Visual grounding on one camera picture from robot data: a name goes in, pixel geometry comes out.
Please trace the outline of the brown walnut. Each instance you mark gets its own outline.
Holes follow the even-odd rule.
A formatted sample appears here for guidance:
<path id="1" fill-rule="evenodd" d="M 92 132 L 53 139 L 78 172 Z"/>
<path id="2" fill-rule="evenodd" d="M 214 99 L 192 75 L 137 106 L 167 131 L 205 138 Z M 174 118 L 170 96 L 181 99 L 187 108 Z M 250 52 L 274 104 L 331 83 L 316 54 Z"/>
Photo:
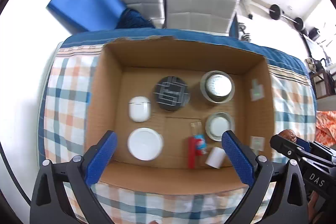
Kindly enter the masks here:
<path id="1" fill-rule="evenodd" d="M 297 136 L 296 136 L 296 134 L 293 130 L 285 129 L 285 130 L 281 131 L 278 135 L 281 136 L 284 139 L 287 139 L 287 140 L 291 141 L 292 143 L 297 142 Z"/>

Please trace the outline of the small white cylinder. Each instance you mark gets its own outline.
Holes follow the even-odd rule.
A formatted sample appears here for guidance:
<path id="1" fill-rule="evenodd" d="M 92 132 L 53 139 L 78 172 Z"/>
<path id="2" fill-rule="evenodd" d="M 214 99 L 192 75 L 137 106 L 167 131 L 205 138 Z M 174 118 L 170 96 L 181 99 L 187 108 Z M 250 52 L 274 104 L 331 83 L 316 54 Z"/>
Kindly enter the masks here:
<path id="1" fill-rule="evenodd" d="M 224 162 L 225 156 L 226 153 L 224 149 L 219 147 L 213 147 L 207 157 L 206 165 L 212 168 L 220 169 L 222 163 Z"/>

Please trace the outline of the small Pepsi bottle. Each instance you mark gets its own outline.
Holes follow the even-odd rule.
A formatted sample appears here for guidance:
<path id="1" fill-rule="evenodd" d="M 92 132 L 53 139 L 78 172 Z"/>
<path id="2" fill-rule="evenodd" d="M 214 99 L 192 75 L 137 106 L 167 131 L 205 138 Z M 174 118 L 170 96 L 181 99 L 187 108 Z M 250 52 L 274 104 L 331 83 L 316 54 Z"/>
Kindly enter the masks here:
<path id="1" fill-rule="evenodd" d="M 202 123 L 200 121 L 190 124 L 191 133 L 195 142 L 195 154 L 197 156 L 203 156 L 207 154 L 207 143 L 202 130 Z"/>

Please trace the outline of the clear tape roll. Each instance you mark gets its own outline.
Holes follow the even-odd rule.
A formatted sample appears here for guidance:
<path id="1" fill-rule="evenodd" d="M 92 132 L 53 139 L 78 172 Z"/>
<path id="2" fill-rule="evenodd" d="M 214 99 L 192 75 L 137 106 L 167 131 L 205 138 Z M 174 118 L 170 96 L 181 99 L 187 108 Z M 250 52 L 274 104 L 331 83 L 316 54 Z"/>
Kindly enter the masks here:
<path id="1" fill-rule="evenodd" d="M 215 112 L 207 118 L 205 131 L 211 140 L 221 141 L 223 133 L 227 130 L 235 130 L 235 121 L 228 113 Z"/>

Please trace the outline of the red rectangular case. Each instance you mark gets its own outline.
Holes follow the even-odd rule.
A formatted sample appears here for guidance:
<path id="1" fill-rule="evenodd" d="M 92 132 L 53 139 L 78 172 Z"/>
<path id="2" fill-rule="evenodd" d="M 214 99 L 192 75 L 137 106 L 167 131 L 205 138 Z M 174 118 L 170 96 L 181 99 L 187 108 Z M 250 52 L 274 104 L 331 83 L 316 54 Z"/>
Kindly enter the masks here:
<path id="1" fill-rule="evenodd" d="M 194 136 L 190 136 L 188 138 L 188 169 L 195 168 L 196 156 L 196 139 Z"/>

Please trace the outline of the silver metal cup with strainer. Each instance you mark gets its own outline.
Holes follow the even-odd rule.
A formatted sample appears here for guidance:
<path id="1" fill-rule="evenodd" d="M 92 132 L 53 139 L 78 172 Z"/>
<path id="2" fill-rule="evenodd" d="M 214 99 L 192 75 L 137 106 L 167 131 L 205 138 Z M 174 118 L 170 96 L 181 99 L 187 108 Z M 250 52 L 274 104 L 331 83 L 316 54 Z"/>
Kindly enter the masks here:
<path id="1" fill-rule="evenodd" d="M 200 81 L 203 97 L 212 104 L 224 104 L 232 100 L 235 84 L 232 78 L 223 71 L 209 71 Z"/>

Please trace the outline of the white round container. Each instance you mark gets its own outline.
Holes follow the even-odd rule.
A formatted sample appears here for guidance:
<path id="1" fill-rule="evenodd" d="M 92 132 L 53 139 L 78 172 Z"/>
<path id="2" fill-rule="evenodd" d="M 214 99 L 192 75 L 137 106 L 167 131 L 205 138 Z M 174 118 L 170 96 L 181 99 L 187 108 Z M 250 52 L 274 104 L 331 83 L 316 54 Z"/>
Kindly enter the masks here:
<path id="1" fill-rule="evenodd" d="M 163 137 L 151 128 L 138 128 L 128 137 L 129 152 L 138 160 L 152 161 L 163 149 Z"/>

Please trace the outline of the black round ME tin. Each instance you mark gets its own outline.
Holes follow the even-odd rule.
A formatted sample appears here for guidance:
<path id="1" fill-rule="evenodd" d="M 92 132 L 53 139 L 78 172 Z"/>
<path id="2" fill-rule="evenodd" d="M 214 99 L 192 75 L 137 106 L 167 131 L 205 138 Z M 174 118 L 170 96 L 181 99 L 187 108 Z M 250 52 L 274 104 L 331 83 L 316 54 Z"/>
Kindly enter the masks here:
<path id="1" fill-rule="evenodd" d="M 166 111 L 177 111 L 190 100 L 189 86 L 177 76 L 167 76 L 159 80 L 153 94 L 158 106 Z"/>

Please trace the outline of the white earbuds case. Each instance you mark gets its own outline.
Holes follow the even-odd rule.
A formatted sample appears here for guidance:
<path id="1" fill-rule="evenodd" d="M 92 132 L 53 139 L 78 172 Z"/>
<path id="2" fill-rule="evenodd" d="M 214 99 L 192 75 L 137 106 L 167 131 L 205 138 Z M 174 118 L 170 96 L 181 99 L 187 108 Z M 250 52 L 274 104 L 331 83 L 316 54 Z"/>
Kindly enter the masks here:
<path id="1" fill-rule="evenodd" d="M 143 96 L 133 97 L 129 101 L 129 117 L 134 122 L 145 122 L 151 115 L 150 100 Z"/>

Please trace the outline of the orange patterned cloth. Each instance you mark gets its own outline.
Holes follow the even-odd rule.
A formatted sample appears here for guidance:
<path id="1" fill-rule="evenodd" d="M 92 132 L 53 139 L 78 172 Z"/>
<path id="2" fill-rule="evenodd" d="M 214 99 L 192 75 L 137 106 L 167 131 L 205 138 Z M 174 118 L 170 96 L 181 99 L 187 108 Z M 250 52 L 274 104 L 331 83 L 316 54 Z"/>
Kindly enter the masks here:
<path id="1" fill-rule="evenodd" d="M 317 111 L 315 141 L 328 147 L 336 144 L 336 111 Z"/>

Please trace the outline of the open cardboard box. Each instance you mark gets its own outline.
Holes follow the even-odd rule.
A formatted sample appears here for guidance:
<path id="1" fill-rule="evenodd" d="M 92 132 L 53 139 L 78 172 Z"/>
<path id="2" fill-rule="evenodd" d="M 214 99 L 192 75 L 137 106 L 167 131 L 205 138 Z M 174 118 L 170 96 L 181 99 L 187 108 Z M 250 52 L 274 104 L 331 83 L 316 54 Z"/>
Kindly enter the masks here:
<path id="1" fill-rule="evenodd" d="M 202 76 L 223 71 L 231 76 L 235 93 L 226 103 L 215 105 L 201 94 Z M 177 111 L 151 104 L 150 119 L 132 121 L 129 101 L 136 96 L 154 100 L 154 87 L 164 77 L 176 76 L 187 84 L 191 98 Z M 220 169 L 206 165 L 205 156 L 188 167 L 190 124 L 205 122 L 215 112 L 235 121 L 234 132 L 245 145 L 262 137 L 262 154 L 272 156 L 269 141 L 274 134 L 272 81 L 266 58 L 236 48 L 177 40 L 171 37 L 146 40 L 118 39 L 103 46 L 93 77 L 89 103 L 86 147 L 96 144 L 109 130 L 117 135 L 116 151 L 100 180 L 134 191 L 185 195 L 208 194 L 240 188 L 242 183 L 229 160 Z M 127 139 L 140 127 L 154 129 L 163 137 L 163 150 L 152 161 L 131 155 Z"/>

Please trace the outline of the plaid tablecloth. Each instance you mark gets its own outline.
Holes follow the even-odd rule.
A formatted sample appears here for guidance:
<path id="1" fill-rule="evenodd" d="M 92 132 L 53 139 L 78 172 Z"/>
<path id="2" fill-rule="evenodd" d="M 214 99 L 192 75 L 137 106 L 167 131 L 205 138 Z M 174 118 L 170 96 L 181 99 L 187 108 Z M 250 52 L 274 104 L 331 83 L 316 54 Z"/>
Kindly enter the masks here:
<path id="1" fill-rule="evenodd" d="M 301 60 L 282 51 L 200 32 L 129 29 L 77 34 L 63 42 L 53 59 L 40 108 L 39 159 L 65 162 L 84 153 L 91 85 L 104 44 L 118 38 L 144 40 L 171 36 L 221 44 L 266 57 L 274 94 L 275 131 L 292 129 L 315 137 L 317 102 Z M 115 223 L 223 223 L 245 190 L 218 194 L 168 196 L 134 192 L 99 182 L 92 190 Z"/>

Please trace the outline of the short barbell on floor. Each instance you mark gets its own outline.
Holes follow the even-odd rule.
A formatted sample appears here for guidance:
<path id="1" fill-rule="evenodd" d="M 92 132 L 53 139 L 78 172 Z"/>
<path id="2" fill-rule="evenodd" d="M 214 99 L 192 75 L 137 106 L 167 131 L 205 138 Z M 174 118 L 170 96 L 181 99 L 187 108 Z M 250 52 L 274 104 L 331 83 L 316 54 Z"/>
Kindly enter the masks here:
<path id="1" fill-rule="evenodd" d="M 290 16 L 286 15 L 285 12 L 280 8 L 278 5 L 271 5 L 269 8 L 269 16 L 273 20 L 280 20 L 282 18 L 289 20 L 293 23 L 294 28 L 302 32 L 305 29 L 305 23 L 300 17 L 291 18 Z"/>

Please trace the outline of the dark blue knitted cloth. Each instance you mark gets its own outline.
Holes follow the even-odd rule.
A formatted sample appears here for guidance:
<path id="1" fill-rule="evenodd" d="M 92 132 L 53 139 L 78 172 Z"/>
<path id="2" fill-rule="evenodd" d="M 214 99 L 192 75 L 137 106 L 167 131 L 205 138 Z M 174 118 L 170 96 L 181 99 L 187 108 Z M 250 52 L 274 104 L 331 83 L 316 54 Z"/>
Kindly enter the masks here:
<path id="1" fill-rule="evenodd" d="M 146 19 L 135 9 L 126 8 L 115 27 L 116 29 L 129 29 L 129 28 L 155 28 L 151 20 Z"/>

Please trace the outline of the blue folded mat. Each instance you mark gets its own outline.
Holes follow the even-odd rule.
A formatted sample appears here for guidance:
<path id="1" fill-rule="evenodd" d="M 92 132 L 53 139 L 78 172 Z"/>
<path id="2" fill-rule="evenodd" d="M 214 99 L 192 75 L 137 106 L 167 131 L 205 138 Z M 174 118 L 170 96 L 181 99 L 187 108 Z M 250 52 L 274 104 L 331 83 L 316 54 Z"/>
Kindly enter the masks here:
<path id="1" fill-rule="evenodd" d="M 121 0 L 50 0 L 47 7 L 80 31 L 113 30 L 126 10 Z"/>

